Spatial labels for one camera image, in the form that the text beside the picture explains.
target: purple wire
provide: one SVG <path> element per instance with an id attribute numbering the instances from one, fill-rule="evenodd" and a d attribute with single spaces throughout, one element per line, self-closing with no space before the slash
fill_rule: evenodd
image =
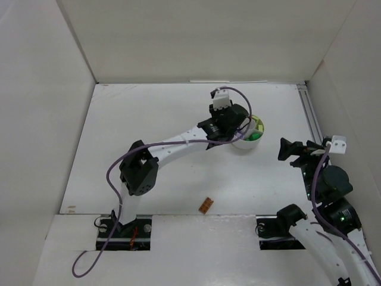
<path id="1" fill-rule="evenodd" d="M 215 90 L 219 90 L 219 89 L 230 89 L 232 91 L 235 91 L 237 92 L 240 96 L 242 96 L 244 98 L 244 100 L 246 101 L 247 105 L 248 105 L 248 108 L 249 108 L 249 124 L 247 125 L 247 128 L 246 130 L 244 131 L 243 133 L 243 136 L 247 133 L 247 131 L 249 131 L 249 128 L 250 128 L 250 122 L 251 122 L 251 116 L 252 116 L 252 109 L 251 109 L 251 104 L 249 102 L 249 100 L 247 99 L 247 97 L 241 92 L 239 91 L 238 89 L 235 89 L 235 88 L 232 88 L 232 87 L 229 87 L 229 86 L 222 86 L 221 88 L 218 88 L 218 89 L 215 89 Z M 111 237 L 113 237 L 113 234 L 117 228 L 117 225 L 119 223 L 119 219 L 120 219 L 120 216 L 121 216 L 121 209 L 122 209 L 122 205 L 123 205 L 123 200 L 122 200 L 122 197 L 119 193 L 119 191 L 117 190 L 117 188 L 113 185 L 113 183 L 111 182 L 110 180 L 110 173 L 111 171 L 113 170 L 113 168 L 116 167 L 116 165 L 118 165 L 123 159 L 125 159 L 126 157 L 132 155 L 133 153 L 136 153 L 136 152 L 139 152 L 141 150 L 144 150 L 144 149 L 148 149 L 148 148 L 151 148 L 151 147 L 156 147 L 156 146 L 166 146 L 166 145 L 181 145 L 181 144 L 188 144 L 188 143 L 209 143 L 209 144 L 215 144 L 215 145 L 225 145 L 225 144 L 231 144 L 231 143 L 234 143 L 238 140 L 241 139 L 241 136 L 237 136 L 235 139 L 231 140 L 231 141 L 226 141 L 226 142 L 220 142 L 220 141 L 212 141 L 212 140 L 205 140 L 205 139 L 194 139 L 194 140 L 188 140 L 188 141 L 171 141 L 171 142 L 158 142 L 158 143 L 151 143 L 151 144 L 146 144 L 146 145 L 143 145 L 143 146 L 140 146 L 140 147 L 137 147 L 135 149 L 132 149 L 130 151 L 128 151 L 127 153 L 125 153 L 124 155 L 122 155 L 121 157 L 119 157 L 113 164 L 111 164 L 110 168 L 108 168 L 107 170 L 107 173 L 106 173 L 106 181 L 107 183 L 110 185 L 111 189 L 113 189 L 113 191 L 115 192 L 115 194 L 117 195 L 118 197 L 118 202 L 119 202 L 119 208 L 118 208 L 118 215 L 117 215 L 117 219 L 115 221 L 115 224 L 113 226 L 113 228 L 111 229 L 111 232 L 110 234 L 108 235 L 104 245 L 102 246 L 101 250 L 99 251 L 97 257 L 95 258 L 93 264 L 90 266 L 90 268 L 84 272 L 83 274 L 80 274 L 78 275 L 75 271 L 75 267 L 76 267 L 76 264 L 78 262 L 78 260 L 86 253 L 88 252 L 87 250 L 85 250 L 84 252 L 82 252 L 78 257 L 77 259 L 74 261 L 73 263 L 73 266 L 71 267 L 71 273 L 73 274 L 73 276 L 75 278 L 82 278 L 84 276 L 86 276 L 93 268 L 94 266 L 96 265 L 96 263 L 98 262 L 99 258 L 101 257 L 103 251 L 106 249 L 106 246 L 107 244 L 109 243 Z"/>
<path id="2" fill-rule="evenodd" d="M 361 259 L 364 261 L 364 263 L 368 267 L 369 271 L 372 273 L 372 275 L 376 279 L 377 283 L 379 285 L 381 285 L 381 278 L 378 276 L 377 272 L 373 269 L 373 267 L 371 266 L 369 261 L 366 259 L 365 255 L 363 255 L 361 250 L 346 235 L 341 233 L 340 230 L 338 230 L 333 225 L 331 225 L 328 221 L 326 221 L 324 219 L 324 217 L 319 213 L 319 210 L 317 209 L 317 206 L 316 206 L 316 183 L 317 183 L 317 178 L 319 176 L 319 172 L 320 172 L 321 167 L 323 166 L 324 161 L 328 157 L 329 150 L 330 150 L 330 145 L 327 146 L 325 153 L 321 157 L 321 159 L 320 159 L 320 161 L 319 161 L 319 163 L 317 165 L 317 168 L 316 168 L 316 171 L 315 171 L 315 174 L 314 174 L 314 178 L 313 178 L 313 181 L 312 181 L 311 202 L 312 202 L 312 207 L 313 207 L 313 210 L 314 210 L 314 214 L 315 214 L 316 218 L 319 221 L 323 222 L 329 229 L 331 229 L 337 236 L 339 236 L 343 240 L 345 240 L 357 252 L 357 254 L 361 257 Z"/>

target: purple cable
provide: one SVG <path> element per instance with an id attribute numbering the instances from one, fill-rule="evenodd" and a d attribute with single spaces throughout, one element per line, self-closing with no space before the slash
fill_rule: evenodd
<path id="1" fill-rule="evenodd" d="M 330 148 L 331 148 L 331 146 L 328 145 L 327 148 L 326 148 L 326 152 L 323 154 L 323 156 L 321 157 L 321 159 L 320 159 L 320 161 L 319 161 L 319 163 L 318 163 L 318 165 L 316 167 L 316 171 L 315 171 L 314 178 L 313 178 L 313 181 L 312 181 L 311 202 L 312 202 L 312 208 L 314 210 L 314 214 L 315 214 L 316 218 L 319 221 L 323 222 L 329 229 L 331 229 L 337 236 L 339 236 L 343 240 L 345 240 L 357 252 L 357 254 L 361 257 L 361 259 L 364 261 L 364 263 L 368 267 L 368 269 L 371 272 L 371 274 L 376 279 L 377 283 L 379 285 L 381 285 L 381 278 L 378 276 L 377 272 L 373 269 L 373 267 L 371 266 L 369 261 L 366 259 L 365 255 L 363 255 L 361 250 L 346 235 L 341 233 L 340 230 L 338 230 L 333 225 L 331 225 L 328 221 L 326 221 L 322 217 L 322 215 L 319 213 L 319 210 L 317 209 L 317 206 L 316 206 L 316 183 L 317 183 L 317 178 L 319 176 L 319 172 L 320 172 L 321 167 L 323 166 L 324 161 L 328 157 L 328 153 L 329 153 Z"/>
<path id="2" fill-rule="evenodd" d="M 238 89 L 235 89 L 235 88 L 231 88 L 229 86 L 222 86 L 221 88 L 217 88 L 215 89 L 214 91 L 216 90 L 219 90 L 219 89 L 230 89 L 232 91 L 235 91 L 237 92 L 240 96 L 242 96 L 244 98 L 244 100 L 246 101 L 248 107 L 249 107 L 249 124 L 247 125 L 247 128 L 245 130 L 245 132 L 243 133 L 243 136 L 247 133 L 247 131 L 249 130 L 250 128 L 250 122 L 251 122 L 251 116 L 252 116 L 252 109 L 251 109 L 251 104 L 249 102 L 249 100 L 247 99 L 247 97 L 241 92 L 239 91 Z M 141 151 L 141 150 L 144 150 L 144 149 L 148 149 L 148 148 L 151 148 L 151 147 L 156 147 L 156 146 L 166 146 L 166 145 L 181 145 L 181 144 L 188 144 L 188 143 L 209 143 L 209 144 L 215 144 L 215 145 L 225 145 L 225 144 L 231 144 L 231 143 L 234 143 L 238 140 L 241 139 L 241 136 L 237 136 L 237 138 L 231 140 L 231 141 L 226 141 L 226 142 L 220 142 L 220 141 L 212 141 L 212 140 L 204 140 L 204 139 L 195 139 L 195 140 L 188 140 L 188 141 L 172 141 L 172 142 L 158 142 L 158 143 L 151 143 L 151 144 L 146 144 L 146 145 L 143 145 L 143 146 L 140 146 L 140 147 L 137 147 L 135 149 L 132 149 L 130 151 L 128 151 L 127 153 L 125 153 L 124 155 L 122 155 L 121 157 L 119 157 L 113 164 L 111 164 L 110 168 L 108 168 L 107 170 L 107 173 L 106 173 L 106 180 L 107 180 L 107 183 L 110 185 L 111 189 L 113 189 L 113 191 L 115 192 L 115 194 L 117 195 L 118 197 L 118 201 L 119 201 L 119 209 L 118 209 L 118 215 L 117 215 L 117 219 L 115 221 L 115 224 L 113 226 L 113 228 L 111 229 L 111 232 L 110 234 L 108 235 L 104 245 L 102 246 L 101 250 L 99 251 L 97 257 L 95 258 L 93 264 L 91 264 L 90 268 L 83 274 L 80 274 L 78 275 L 75 271 L 75 267 L 76 267 L 76 264 L 78 262 L 78 260 L 86 253 L 88 252 L 87 250 L 85 250 L 84 252 L 82 252 L 78 257 L 77 259 L 74 261 L 73 263 L 73 266 L 71 267 L 71 273 L 73 274 L 73 276 L 75 278 L 82 278 L 84 276 L 86 276 L 93 268 L 94 266 L 96 265 L 96 263 L 98 262 L 99 258 L 101 257 L 103 251 L 106 249 L 106 246 L 107 244 L 109 243 L 111 237 L 113 237 L 113 234 L 117 228 L 117 225 L 119 223 L 119 219 L 120 219 L 120 216 L 121 216 L 121 209 L 122 209 L 122 205 L 123 205 L 123 200 L 122 200 L 122 197 L 120 195 L 120 193 L 118 192 L 117 188 L 113 185 L 113 183 L 111 182 L 110 180 L 110 173 L 111 171 L 113 170 L 113 168 L 116 167 L 116 165 L 118 165 L 124 158 L 132 155 L 133 153 L 136 153 L 138 151 Z"/>

